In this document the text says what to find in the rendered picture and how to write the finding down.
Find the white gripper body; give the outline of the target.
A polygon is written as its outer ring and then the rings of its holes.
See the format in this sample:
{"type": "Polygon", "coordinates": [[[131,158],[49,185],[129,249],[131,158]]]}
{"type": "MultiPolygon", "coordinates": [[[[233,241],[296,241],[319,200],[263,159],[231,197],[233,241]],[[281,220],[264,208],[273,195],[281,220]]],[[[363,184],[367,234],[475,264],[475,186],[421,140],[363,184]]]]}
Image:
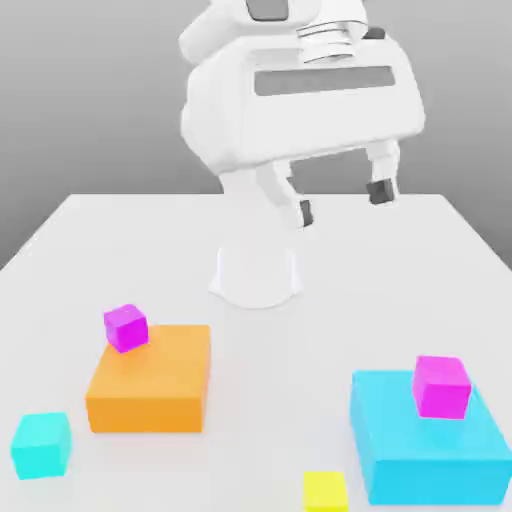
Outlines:
{"type": "Polygon", "coordinates": [[[242,37],[189,74],[181,133],[219,176],[401,140],[424,123],[409,59],[390,37],[311,64],[295,36],[242,37]]]}

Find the small magenta cube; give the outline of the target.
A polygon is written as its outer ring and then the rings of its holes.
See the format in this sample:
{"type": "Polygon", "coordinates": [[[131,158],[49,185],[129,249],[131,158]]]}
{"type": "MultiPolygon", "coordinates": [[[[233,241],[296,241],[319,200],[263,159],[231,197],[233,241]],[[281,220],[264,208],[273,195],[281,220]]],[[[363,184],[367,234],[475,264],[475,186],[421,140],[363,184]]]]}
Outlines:
{"type": "Polygon", "coordinates": [[[463,420],[472,383],[458,357],[420,355],[412,378],[412,394],[422,418],[463,420]]]}
{"type": "Polygon", "coordinates": [[[107,340],[123,354],[149,342],[146,316],[133,304],[125,304],[104,314],[107,340]]]}

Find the small yellow cube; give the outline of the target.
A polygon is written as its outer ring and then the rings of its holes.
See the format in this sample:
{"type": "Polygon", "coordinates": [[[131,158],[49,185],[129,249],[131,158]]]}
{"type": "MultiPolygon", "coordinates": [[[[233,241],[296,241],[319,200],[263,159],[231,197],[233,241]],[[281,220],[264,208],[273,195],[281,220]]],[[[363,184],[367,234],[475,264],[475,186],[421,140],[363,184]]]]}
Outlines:
{"type": "Polygon", "coordinates": [[[343,473],[305,472],[303,512],[348,512],[348,496],[343,473]]]}

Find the small cyan cube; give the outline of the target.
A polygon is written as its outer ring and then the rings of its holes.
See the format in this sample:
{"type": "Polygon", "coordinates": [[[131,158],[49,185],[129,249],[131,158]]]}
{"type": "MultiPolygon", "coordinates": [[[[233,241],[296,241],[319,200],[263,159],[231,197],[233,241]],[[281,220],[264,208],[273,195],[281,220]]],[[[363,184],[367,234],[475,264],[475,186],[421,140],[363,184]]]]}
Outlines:
{"type": "Polygon", "coordinates": [[[25,414],[10,446],[20,480],[64,476],[71,450],[71,427],[64,412],[25,414]]]}

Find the large orange box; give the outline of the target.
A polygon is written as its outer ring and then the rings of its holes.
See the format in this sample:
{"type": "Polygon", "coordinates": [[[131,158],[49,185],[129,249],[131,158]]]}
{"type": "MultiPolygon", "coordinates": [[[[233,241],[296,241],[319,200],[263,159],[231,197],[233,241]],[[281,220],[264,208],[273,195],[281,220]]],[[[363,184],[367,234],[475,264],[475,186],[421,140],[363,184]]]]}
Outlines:
{"type": "Polygon", "coordinates": [[[211,369],[207,325],[156,325],[126,353],[105,348],[85,401],[94,433],[203,430],[211,369]]]}

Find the large light blue box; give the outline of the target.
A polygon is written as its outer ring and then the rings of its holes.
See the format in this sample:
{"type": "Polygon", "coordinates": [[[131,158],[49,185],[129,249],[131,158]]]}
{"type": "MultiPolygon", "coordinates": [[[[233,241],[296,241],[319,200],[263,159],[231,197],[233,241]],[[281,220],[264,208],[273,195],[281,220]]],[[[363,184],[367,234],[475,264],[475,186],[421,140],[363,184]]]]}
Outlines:
{"type": "Polygon", "coordinates": [[[409,371],[352,375],[350,420],[372,505],[499,505],[512,449],[479,391],[462,420],[419,416],[409,371]]]}

